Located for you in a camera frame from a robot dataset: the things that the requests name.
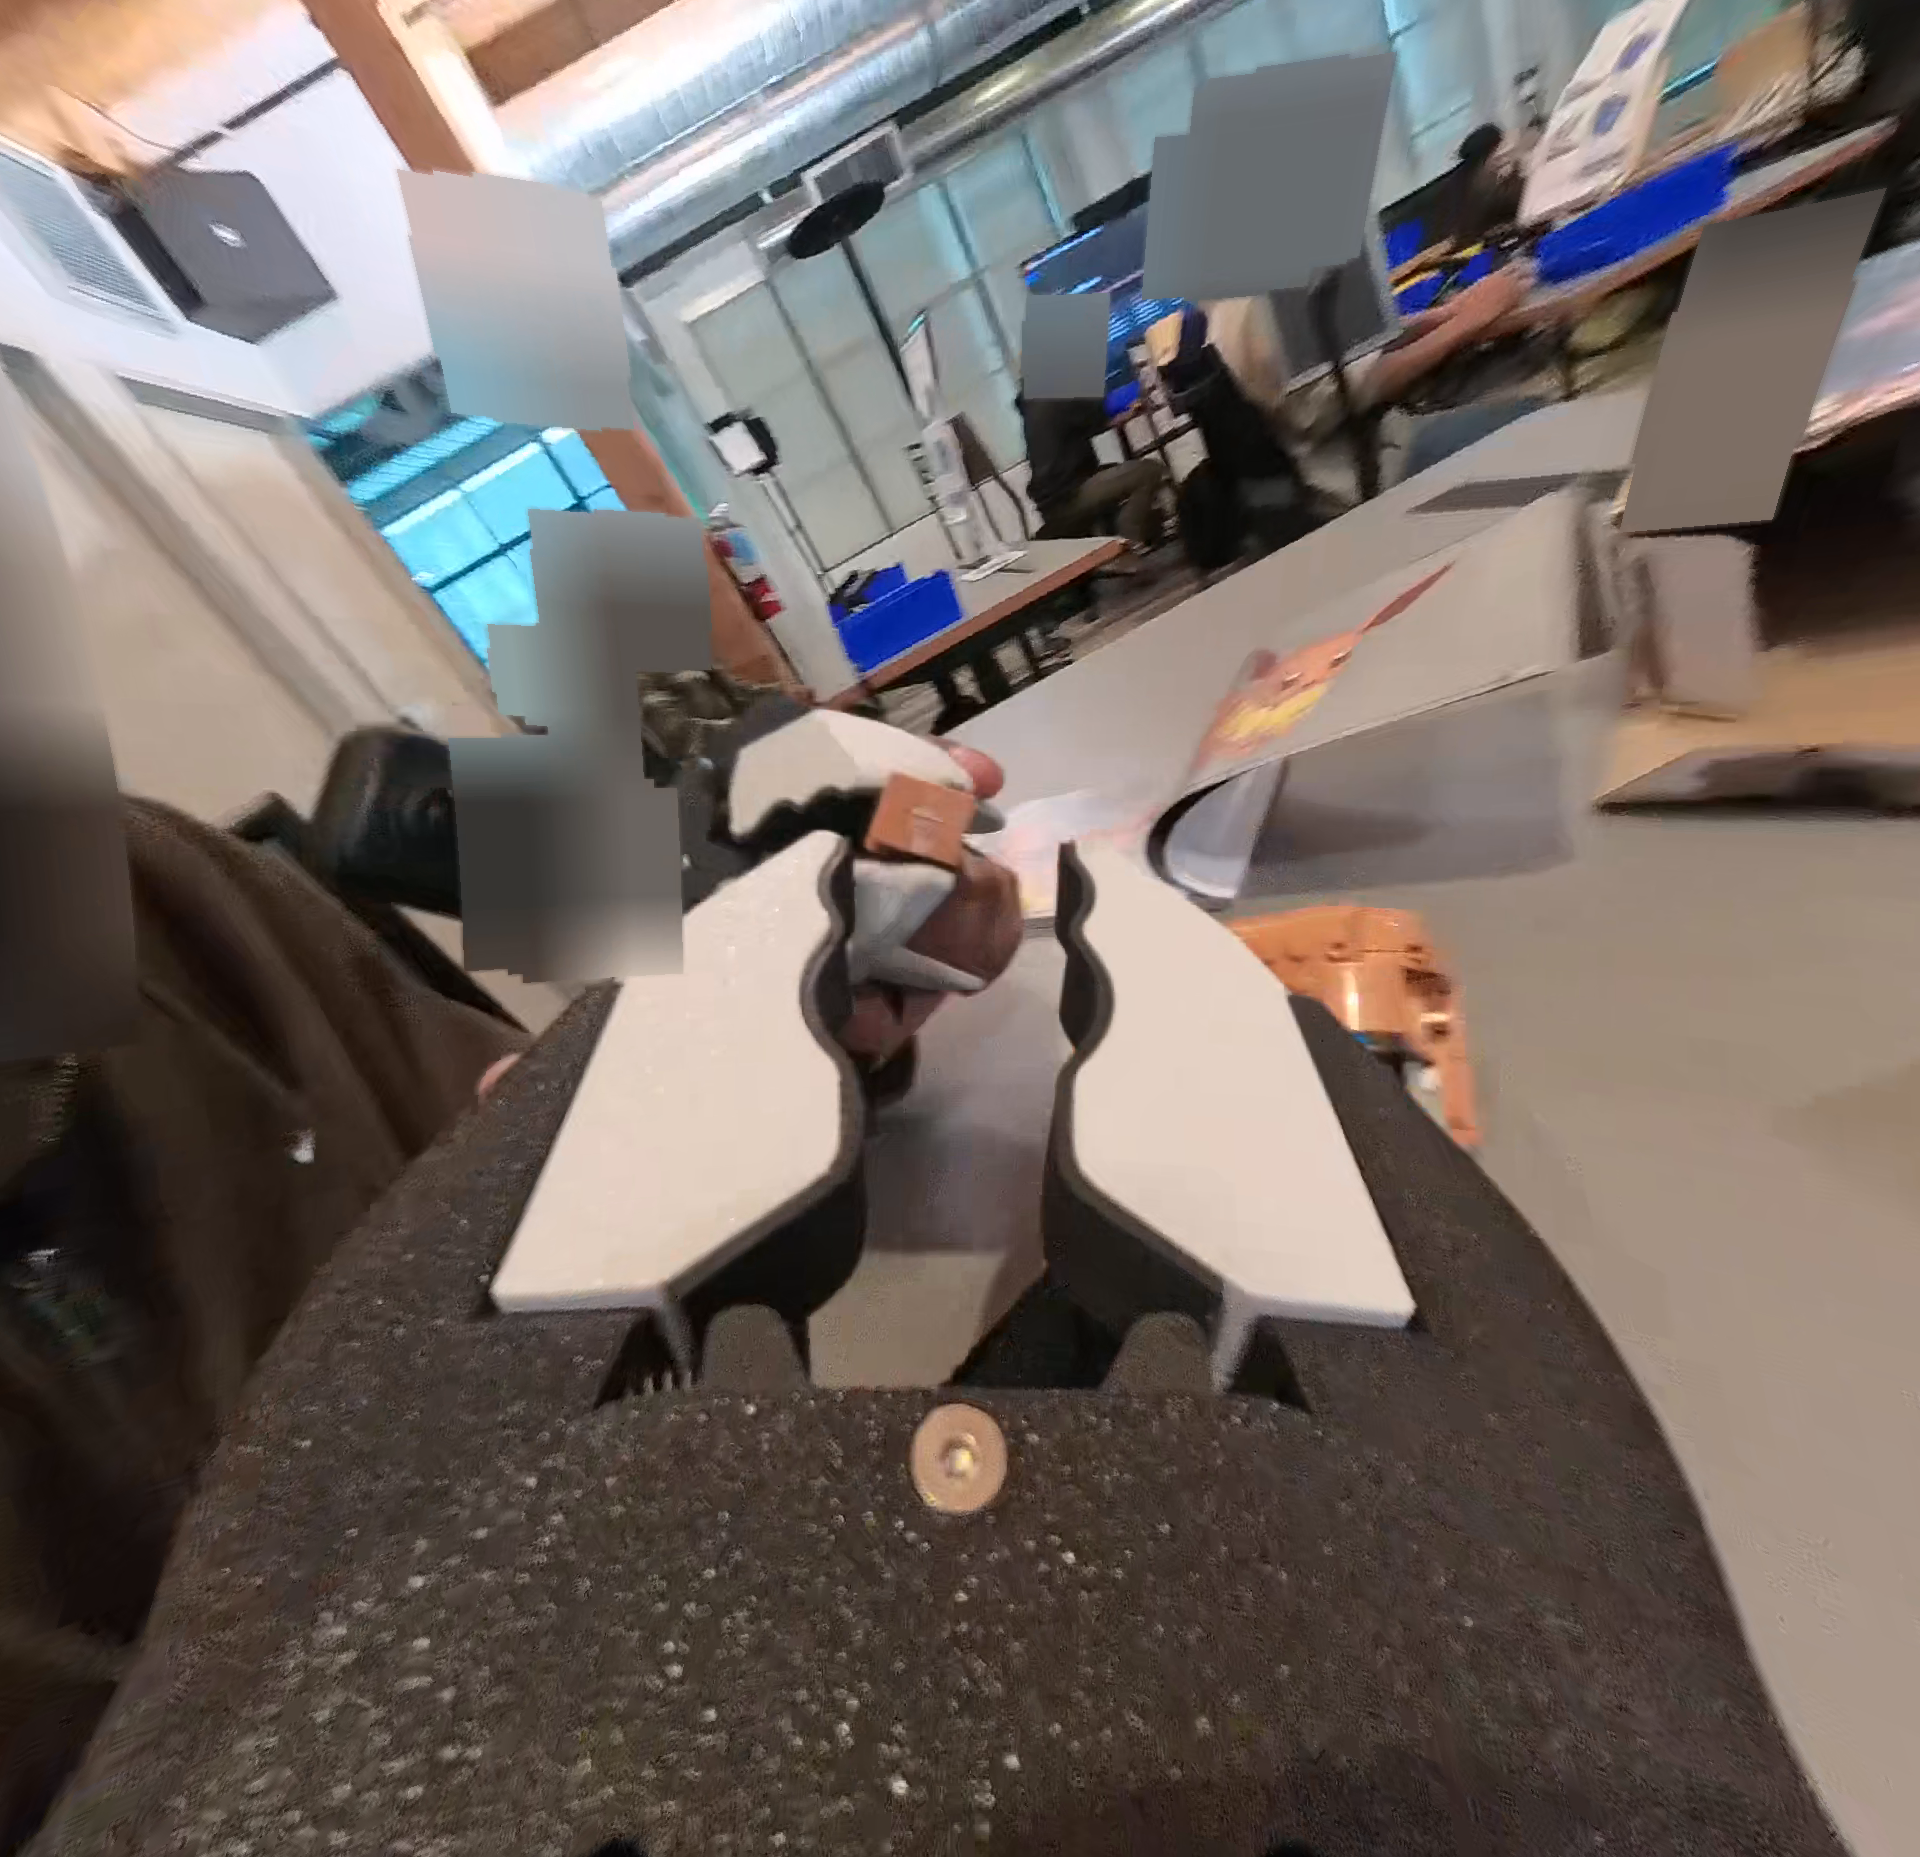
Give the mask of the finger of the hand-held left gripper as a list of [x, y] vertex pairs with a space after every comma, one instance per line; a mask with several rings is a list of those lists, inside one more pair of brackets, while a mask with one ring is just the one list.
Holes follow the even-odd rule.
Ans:
[[848, 981], [914, 998], [972, 998], [1021, 955], [1021, 886], [997, 862], [956, 872], [924, 862], [848, 867]]
[[972, 775], [940, 745], [842, 710], [757, 710], [726, 765], [726, 838], [864, 838], [878, 792], [906, 779], [979, 795]]

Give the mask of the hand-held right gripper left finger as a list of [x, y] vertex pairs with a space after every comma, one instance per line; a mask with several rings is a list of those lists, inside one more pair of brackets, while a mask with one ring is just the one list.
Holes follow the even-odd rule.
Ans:
[[702, 1327], [814, 1317], [864, 1249], [848, 848], [801, 838], [686, 916], [686, 970], [630, 977], [495, 1269], [495, 1310]]

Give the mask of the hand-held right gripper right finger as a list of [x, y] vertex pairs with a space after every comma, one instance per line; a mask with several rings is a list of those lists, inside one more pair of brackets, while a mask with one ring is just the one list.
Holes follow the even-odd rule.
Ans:
[[1118, 848], [1062, 848], [1043, 1249], [1111, 1333], [1188, 1317], [1407, 1329], [1416, 1302], [1295, 994]]

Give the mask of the small brown plate brick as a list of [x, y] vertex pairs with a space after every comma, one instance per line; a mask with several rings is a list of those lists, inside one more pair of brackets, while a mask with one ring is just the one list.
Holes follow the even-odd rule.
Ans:
[[924, 872], [963, 872], [972, 821], [979, 821], [972, 787], [892, 775], [873, 795], [869, 828], [859, 838], [859, 856], [924, 867]]

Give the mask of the brown brick body model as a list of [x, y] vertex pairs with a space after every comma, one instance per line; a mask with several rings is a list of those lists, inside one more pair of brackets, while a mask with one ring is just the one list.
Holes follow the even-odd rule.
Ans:
[[1295, 998], [1317, 1004], [1401, 1090], [1481, 1147], [1468, 1004], [1414, 910], [1317, 905], [1225, 922]]

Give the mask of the grey desk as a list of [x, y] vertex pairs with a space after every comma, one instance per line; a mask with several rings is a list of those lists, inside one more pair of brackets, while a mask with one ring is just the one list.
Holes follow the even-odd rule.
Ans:
[[[1547, 404], [963, 731], [1008, 800], [1166, 795], [1261, 635], [1488, 518], [1448, 479], [1624, 472], [1642, 388]], [[1496, 1185], [1645, 1390], [1755, 1661], [1854, 1852], [1913, 1852], [1913, 821], [1595, 816], [1573, 862], [1388, 893], [1471, 1007]], [[878, 1384], [1029, 1282], [1056, 943], [924, 1031], [878, 1120]]]

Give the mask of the stack of blue bins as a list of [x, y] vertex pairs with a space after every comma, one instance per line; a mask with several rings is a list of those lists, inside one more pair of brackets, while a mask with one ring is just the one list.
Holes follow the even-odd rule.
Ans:
[[1534, 283], [1573, 283], [1711, 219], [1735, 186], [1739, 140], [1716, 140], [1547, 230], [1534, 243]]
[[856, 676], [873, 676], [963, 622], [953, 572], [910, 577], [906, 564], [848, 572], [828, 608]]

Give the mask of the fox print instruction booklet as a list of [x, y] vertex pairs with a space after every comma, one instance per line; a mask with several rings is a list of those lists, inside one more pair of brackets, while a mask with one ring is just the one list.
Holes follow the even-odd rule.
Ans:
[[1056, 920], [1062, 848], [1118, 848], [1203, 910], [1542, 876], [1618, 647], [1595, 479], [1255, 647], [1166, 792], [1021, 800], [983, 848]]

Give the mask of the printed cardboard box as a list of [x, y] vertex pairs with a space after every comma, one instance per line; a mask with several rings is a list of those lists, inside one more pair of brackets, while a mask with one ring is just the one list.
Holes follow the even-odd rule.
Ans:
[[1624, 542], [1624, 716], [1596, 810], [1913, 816], [1920, 564], [1890, 512]]

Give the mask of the wooden ceiling beam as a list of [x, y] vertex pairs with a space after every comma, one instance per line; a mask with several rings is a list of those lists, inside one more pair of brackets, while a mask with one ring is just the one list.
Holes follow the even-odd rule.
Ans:
[[298, 0], [412, 172], [506, 172], [495, 98], [439, 21], [405, 0]]

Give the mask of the black wall speaker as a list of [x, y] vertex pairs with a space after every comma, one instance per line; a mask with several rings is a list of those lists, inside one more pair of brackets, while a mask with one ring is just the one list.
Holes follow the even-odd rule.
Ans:
[[337, 305], [337, 290], [251, 172], [163, 167], [123, 180], [113, 224], [173, 308], [206, 332], [252, 347]]

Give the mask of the silver ventilation duct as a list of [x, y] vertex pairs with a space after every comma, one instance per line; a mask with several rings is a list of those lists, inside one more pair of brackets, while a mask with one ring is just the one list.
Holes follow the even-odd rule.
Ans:
[[715, 215], [1090, 0], [671, 0], [504, 103], [519, 176]]

